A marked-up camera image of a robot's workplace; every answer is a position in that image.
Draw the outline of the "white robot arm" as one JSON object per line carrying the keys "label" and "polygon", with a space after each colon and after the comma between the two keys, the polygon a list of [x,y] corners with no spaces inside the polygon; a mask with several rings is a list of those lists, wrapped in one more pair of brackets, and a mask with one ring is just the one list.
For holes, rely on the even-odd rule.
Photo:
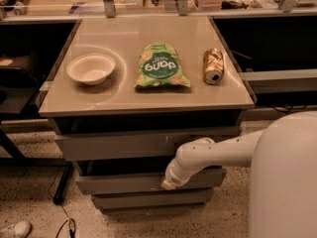
{"label": "white robot arm", "polygon": [[161,186],[182,187],[211,166],[251,169],[248,238],[317,238],[317,112],[286,115],[222,142],[181,145]]}

